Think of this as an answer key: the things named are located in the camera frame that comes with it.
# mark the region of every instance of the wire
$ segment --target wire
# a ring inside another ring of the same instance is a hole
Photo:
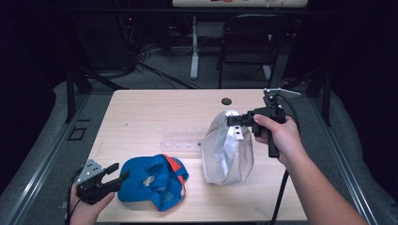
[[[190,28],[190,31],[191,31],[191,34],[192,34],[192,29],[191,29],[191,25],[190,25],[190,23],[188,22],[188,19],[187,19],[187,17],[184,17],[184,19],[185,19],[185,23],[188,25],[188,27]],[[198,46],[200,46],[200,45],[202,45],[202,44],[204,44],[204,43],[206,43],[208,40],[210,40],[210,39],[212,39],[212,37],[205,37],[205,39],[203,39],[201,42],[199,42],[197,45]],[[180,55],[183,55],[183,54],[186,54],[186,53],[189,53],[191,50],[192,50],[192,48],[193,48],[193,44],[192,44],[192,42],[191,42],[191,39],[190,39],[190,46],[172,46],[171,47],[171,50],[174,52],[174,53],[176,53],[176,54],[180,54]],[[189,48],[188,50],[186,50],[185,52],[179,52],[177,49],[183,49],[183,48]]]
[[[74,211],[74,209],[76,208],[77,204],[80,202],[80,200],[79,200],[79,201],[75,204],[75,206],[73,207],[73,210],[72,210],[71,212],[69,211],[69,210],[70,210],[70,193],[71,193],[71,190],[72,190],[72,186],[73,186],[73,183],[74,183],[74,181],[75,181],[75,179],[76,179],[76,176],[78,176],[78,175],[82,172],[83,168],[84,168],[84,166],[82,166],[82,168],[80,168],[79,170],[77,170],[77,171],[74,173],[74,175],[72,176],[72,178],[70,179],[70,181],[69,181],[68,198],[67,198],[67,218],[65,219],[65,224],[66,224],[66,225],[69,225],[69,224],[70,224],[70,218],[72,217],[73,211]]]
[[[292,110],[293,120],[296,122],[296,125],[298,127],[298,133],[300,133],[299,117],[298,117],[298,114],[296,112],[296,109],[293,107],[292,102],[287,97],[285,97],[283,95],[279,95],[278,94],[278,95],[275,95],[275,97],[282,98],[287,103],[289,108]],[[272,215],[272,220],[269,222],[268,225],[274,225],[275,222],[276,222],[276,218],[278,216],[279,208],[281,207],[281,202],[282,202],[282,197],[283,197],[283,193],[284,193],[284,188],[286,187],[286,183],[287,183],[288,177],[289,177],[289,172],[287,170],[285,170],[284,174],[283,174],[283,179],[282,179],[282,182],[281,182],[281,187],[279,189],[278,198],[277,198],[277,201],[276,201],[276,204],[275,204],[274,212],[273,212],[273,215]]]
[[[162,77],[162,76],[160,76],[160,77],[161,77],[162,80],[164,80],[166,83],[169,83],[170,86],[172,86],[174,89],[176,89],[176,87],[175,87],[172,83],[170,83],[169,81],[167,81],[164,77]]]
[[[124,69],[123,71],[117,72],[116,74],[112,74],[112,75],[104,75],[103,73],[100,73],[100,72],[98,72],[98,74],[101,77],[104,77],[108,80],[112,80],[112,79],[116,79],[116,78],[125,77],[125,76],[131,74],[134,70],[135,70],[135,67],[128,67],[128,68]]]
[[[147,65],[144,64],[144,63],[138,62],[137,64],[139,64],[140,66],[142,66],[144,69],[146,69],[146,70],[148,70],[148,71],[151,71],[151,72],[153,72],[153,73],[159,75],[161,78],[167,78],[167,79],[169,79],[169,80],[171,80],[171,81],[173,81],[173,82],[175,82],[175,83],[179,83],[179,84],[181,84],[181,85],[183,85],[183,86],[185,86],[185,87],[187,87],[187,88],[189,88],[189,89],[196,89],[196,88],[201,89],[200,86],[198,86],[198,85],[196,85],[196,84],[194,84],[194,83],[184,82],[184,81],[182,81],[182,80],[180,80],[180,79],[177,79],[177,78],[175,78],[175,77],[172,77],[172,76],[170,76],[170,75],[167,75],[167,74],[165,74],[164,72],[159,71],[159,70],[157,70],[157,69],[155,69],[155,68],[153,68],[153,67],[147,66]]]

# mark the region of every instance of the table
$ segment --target table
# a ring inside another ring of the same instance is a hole
[[[268,157],[267,146],[253,142],[254,166],[241,183],[218,187],[206,183],[200,152],[164,152],[164,128],[208,128],[221,111],[239,113],[263,107],[263,90],[120,90],[116,91],[103,118],[89,158],[101,166],[120,167],[130,158],[160,153],[179,158],[190,174],[187,197],[166,212],[149,201],[114,200],[100,213],[99,222],[221,222],[271,220],[284,166]],[[229,106],[222,98],[232,99]],[[119,176],[119,171],[103,182]],[[280,220],[306,220],[290,179],[278,216]]]

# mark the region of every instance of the chair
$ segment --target chair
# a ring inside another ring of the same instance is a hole
[[[288,26],[287,18],[279,14],[243,13],[228,19],[222,30],[217,65],[219,88],[222,88],[223,64],[270,66],[269,85]]]

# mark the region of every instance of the baseball cap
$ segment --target baseball cap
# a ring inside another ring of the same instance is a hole
[[[154,157],[134,157],[122,167],[120,173],[130,170],[117,197],[121,202],[150,200],[159,211],[166,211],[185,197],[188,172],[175,157],[159,154]]]

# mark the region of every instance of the human hand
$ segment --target human hand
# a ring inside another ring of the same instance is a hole
[[[254,121],[272,132],[272,139],[280,151],[278,160],[283,165],[286,166],[288,160],[294,158],[297,154],[306,155],[299,137],[298,127],[292,117],[286,116],[286,122],[284,124],[279,124],[264,115],[256,114],[254,116]],[[262,137],[256,137],[255,140],[268,144],[267,131],[264,130],[262,132]]]
[[[87,224],[95,224],[97,218],[99,217],[100,212],[112,201],[115,197],[115,193],[111,192],[101,201],[95,204],[88,204],[86,202],[80,201],[80,198],[77,196],[77,184],[74,183],[72,186],[72,190],[70,193],[70,209],[71,212],[73,207],[76,205],[76,208],[71,215],[70,224],[71,225],[87,225]]]

